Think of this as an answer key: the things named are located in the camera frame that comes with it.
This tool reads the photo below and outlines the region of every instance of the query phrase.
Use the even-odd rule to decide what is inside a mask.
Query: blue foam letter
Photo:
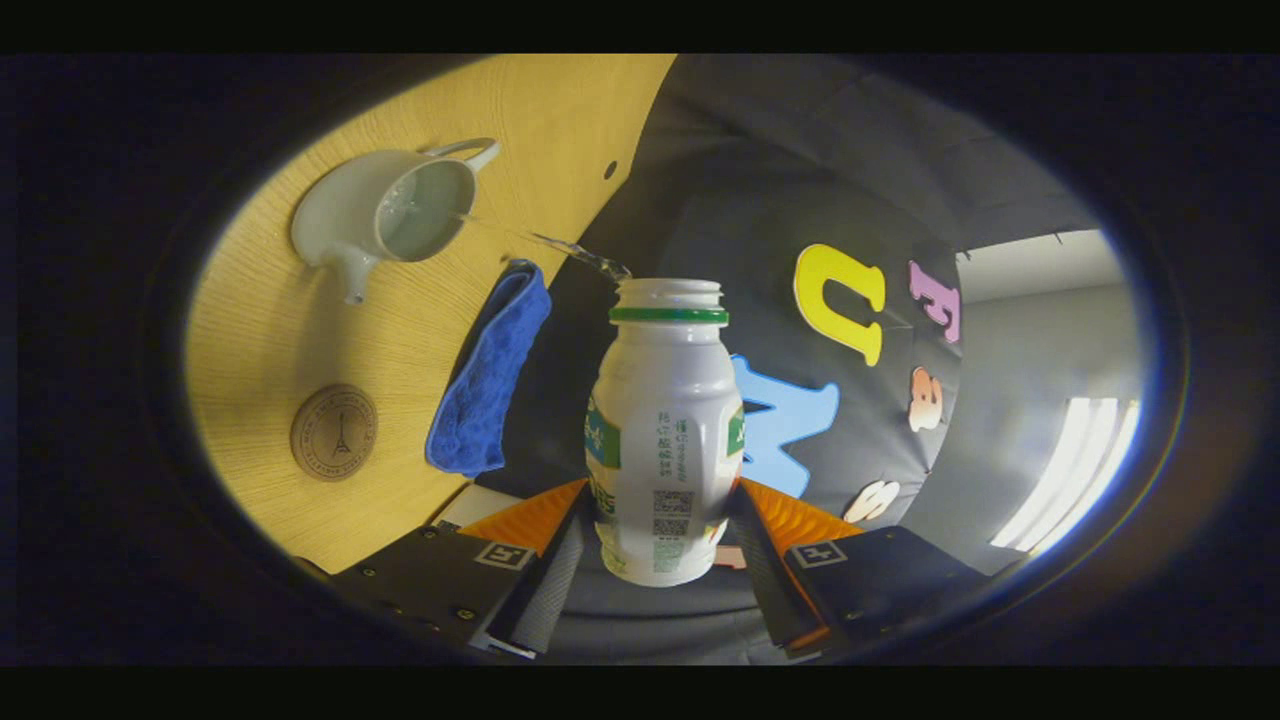
[[[827,383],[822,389],[808,389],[753,373],[741,355],[732,360],[742,400],[769,406],[746,415],[742,475],[800,497],[809,486],[809,469],[783,452],[782,446],[831,428],[840,409],[840,387]]]

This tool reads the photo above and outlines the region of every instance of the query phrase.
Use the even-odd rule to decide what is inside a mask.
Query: blue towel
[[[502,427],[511,396],[550,310],[543,270],[527,260],[513,261],[480,310],[474,342],[463,345],[462,370],[444,391],[426,436],[428,462],[468,478],[503,466]]]

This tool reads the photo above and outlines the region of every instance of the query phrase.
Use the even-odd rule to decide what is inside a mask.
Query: teapot spout
[[[378,264],[378,259],[358,250],[349,250],[338,255],[335,264],[342,273],[347,305],[362,305],[369,273]]]

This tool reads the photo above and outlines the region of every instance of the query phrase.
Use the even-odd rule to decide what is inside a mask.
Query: eiffel tower print
[[[351,454],[351,448],[347,447],[347,441],[343,434],[347,429],[347,414],[338,413],[338,445],[333,448],[333,457],[337,459],[339,452]]]

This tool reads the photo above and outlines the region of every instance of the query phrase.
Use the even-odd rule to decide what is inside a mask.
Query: water
[[[397,182],[378,205],[378,227],[383,237],[393,237],[404,222],[404,215],[417,213],[413,197],[417,193],[417,174],[410,173]]]
[[[609,278],[614,284],[621,283],[622,281],[631,279],[631,270],[628,270],[627,266],[623,265],[622,263],[618,263],[617,260],[611,260],[608,258],[600,258],[594,252],[588,252],[586,250],[579,247],[577,245],[573,245],[572,242],[564,242],[563,240],[556,240],[554,237],[547,237],[545,234],[536,232],[516,229],[503,223],[498,223],[494,220],[484,220],[481,218],[476,218],[475,215],[467,215],[463,213],[454,213],[453,217],[463,222],[476,223],[489,228],[509,232],[511,234],[516,237],[522,237],[529,242],[536,242],[539,245],[547,245],[554,247],[556,250],[559,250],[561,252],[568,255],[570,258],[577,260],[579,263],[588,264],[602,275]]]

